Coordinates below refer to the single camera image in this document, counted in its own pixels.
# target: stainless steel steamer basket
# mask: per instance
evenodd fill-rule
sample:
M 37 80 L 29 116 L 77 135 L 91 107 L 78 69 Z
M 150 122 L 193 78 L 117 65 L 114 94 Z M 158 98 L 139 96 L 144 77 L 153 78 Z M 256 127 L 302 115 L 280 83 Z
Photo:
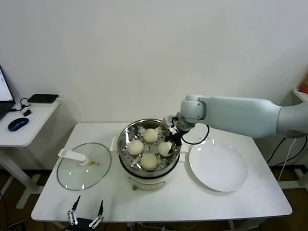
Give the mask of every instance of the stainless steel steamer basket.
M 158 139 L 154 143 L 147 143 L 143 140 L 143 133 L 146 129 L 153 128 L 158 131 Z M 165 141 L 169 133 L 164 122 L 159 119 L 141 119 L 128 125 L 120 134 L 117 142 L 119 158 L 124 169 L 131 175 L 141 179 L 156 179 L 169 173 L 177 164 L 180 157 L 180 147 L 172 144 L 173 154 L 170 157 L 163 157 L 158 152 L 158 145 Z M 139 156 L 128 153 L 128 144 L 132 140 L 140 140 L 144 147 Z M 146 171 L 140 167 L 140 160 L 145 153 L 154 153 L 157 158 L 157 166 L 153 171 Z

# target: blue mouse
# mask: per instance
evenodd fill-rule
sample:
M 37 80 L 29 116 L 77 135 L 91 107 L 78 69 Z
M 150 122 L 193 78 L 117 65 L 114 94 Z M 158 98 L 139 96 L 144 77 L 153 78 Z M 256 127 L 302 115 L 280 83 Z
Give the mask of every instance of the blue mouse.
M 19 128 L 22 128 L 24 125 L 26 125 L 29 122 L 28 118 L 18 118 L 16 120 L 13 120 L 8 128 L 10 131 L 17 131 Z

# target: black device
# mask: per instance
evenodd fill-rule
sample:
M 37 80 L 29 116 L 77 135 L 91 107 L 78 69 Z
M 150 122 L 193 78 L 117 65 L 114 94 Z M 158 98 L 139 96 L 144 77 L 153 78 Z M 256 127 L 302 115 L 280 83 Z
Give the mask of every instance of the black device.
M 59 95 L 34 94 L 28 99 L 28 103 L 53 103 Z
M 15 105 L 15 100 L 0 66 L 0 119 Z
M 22 128 L 24 125 L 26 125 L 27 123 L 29 123 L 29 119 L 28 118 L 18 118 L 16 120 L 13 120 L 9 126 L 8 129 L 10 131 L 17 131 L 18 129 Z

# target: pot handle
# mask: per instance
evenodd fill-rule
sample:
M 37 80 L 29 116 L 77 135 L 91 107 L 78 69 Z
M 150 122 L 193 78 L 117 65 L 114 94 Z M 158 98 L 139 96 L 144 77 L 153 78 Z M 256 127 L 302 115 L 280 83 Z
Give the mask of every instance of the pot handle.
M 109 151 L 111 153 L 116 153 L 117 152 L 117 137 L 113 137 L 112 138 Z
M 180 149 L 179 162 L 185 163 L 186 155 L 188 155 L 188 154 L 189 154 L 189 145 L 187 145 L 187 144 L 182 145 L 181 149 Z

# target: white bun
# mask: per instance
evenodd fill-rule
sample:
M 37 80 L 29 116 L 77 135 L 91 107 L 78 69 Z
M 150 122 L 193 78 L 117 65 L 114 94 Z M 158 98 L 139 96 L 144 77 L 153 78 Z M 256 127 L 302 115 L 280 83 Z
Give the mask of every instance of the white bun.
M 146 153 L 142 156 L 140 161 L 141 167 L 144 170 L 151 171 L 156 168 L 157 159 L 153 153 Z
M 143 143 L 141 141 L 132 141 L 128 145 L 128 153 L 131 155 L 139 155 L 143 151 Z
M 144 141 L 148 143 L 153 143 L 157 140 L 157 138 L 158 138 L 158 133 L 155 129 L 149 128 L 146 131 L 144 131 L 143 134 Z
M 172 153 L 169 153 L 170 149 L 172 147 L 172 143 L 167 141 L 167 142 L 161 142 L 158 146 L 158 152 L 164 157 L 171 156 Z

